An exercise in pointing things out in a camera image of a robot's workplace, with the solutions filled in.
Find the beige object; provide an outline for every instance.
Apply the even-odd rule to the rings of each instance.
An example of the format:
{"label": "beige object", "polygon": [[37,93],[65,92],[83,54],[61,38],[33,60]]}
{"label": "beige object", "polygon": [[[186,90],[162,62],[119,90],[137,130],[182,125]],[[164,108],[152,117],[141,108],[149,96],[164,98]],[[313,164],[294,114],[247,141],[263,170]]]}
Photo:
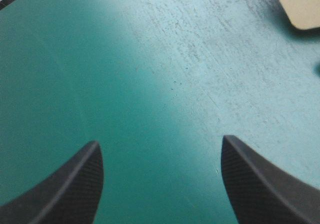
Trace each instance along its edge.
{"label": "beige object", "polygon": [[298,29],[320,27],[320,0],[280,0],[291,23]]}

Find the teal surface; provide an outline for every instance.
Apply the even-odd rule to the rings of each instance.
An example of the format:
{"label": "teal surface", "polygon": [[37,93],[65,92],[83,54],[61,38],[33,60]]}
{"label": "teal surface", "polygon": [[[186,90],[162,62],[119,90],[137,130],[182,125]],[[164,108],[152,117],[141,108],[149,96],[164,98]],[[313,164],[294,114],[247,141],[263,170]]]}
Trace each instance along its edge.
{"label": "teal surface", "polygon": [[320,187],[320,32],[277,0],[17,0],[0,11],[0,204],[101,143],[95,223],[232,223],[224,134]]}

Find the green floor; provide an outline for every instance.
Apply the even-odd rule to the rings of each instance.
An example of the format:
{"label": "green floor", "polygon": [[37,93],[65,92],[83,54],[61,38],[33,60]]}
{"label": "green floor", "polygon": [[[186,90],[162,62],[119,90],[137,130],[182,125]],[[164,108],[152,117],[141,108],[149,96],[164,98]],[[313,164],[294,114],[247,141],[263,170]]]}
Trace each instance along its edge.
{"label": "green floor", "polygon": [[224,134],[320,187],[320,31],[277,0],[17,0],[0,11],[0,204],[101,143],[96,224],[236,224]]}

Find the dark object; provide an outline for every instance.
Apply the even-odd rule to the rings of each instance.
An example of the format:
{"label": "dark object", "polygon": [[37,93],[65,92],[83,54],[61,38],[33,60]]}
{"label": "dark object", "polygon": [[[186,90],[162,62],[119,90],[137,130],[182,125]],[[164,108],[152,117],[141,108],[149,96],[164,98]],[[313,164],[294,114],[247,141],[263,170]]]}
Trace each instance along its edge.
{"label": "dark object", "polygon": [[91,224],[103,187],[98,142],[89,142],[61,168],[0,207],[1,224]]}
{"label": "dark object", "polygon": [[222,145],[223,181],[240,224],[320,223],[320,191],[283,172],[235,136]]}

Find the scratched floor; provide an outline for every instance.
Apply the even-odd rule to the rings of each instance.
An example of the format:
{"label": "scratched floor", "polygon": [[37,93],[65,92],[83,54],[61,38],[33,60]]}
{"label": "scratched floor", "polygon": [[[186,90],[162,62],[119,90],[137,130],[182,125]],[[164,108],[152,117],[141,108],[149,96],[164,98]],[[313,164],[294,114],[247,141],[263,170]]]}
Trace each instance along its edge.
{"label": "scratched floor", "polygon": [[235,224],[224,134],[320,187],[320,31],[277,0],[17,0],[0,24],[0,204],[90,139],[97,224]]}

